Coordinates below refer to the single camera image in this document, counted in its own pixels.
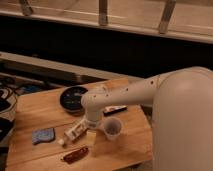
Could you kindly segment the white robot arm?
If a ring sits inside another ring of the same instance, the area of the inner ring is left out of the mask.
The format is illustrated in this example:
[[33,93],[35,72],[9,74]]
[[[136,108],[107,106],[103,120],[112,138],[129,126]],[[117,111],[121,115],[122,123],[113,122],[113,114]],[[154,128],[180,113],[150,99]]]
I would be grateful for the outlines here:
[[91,128],[107,106],[150,106],[153,171],[213,171],[212,70],[191,67],[118,89],[93,89],[81,103]]

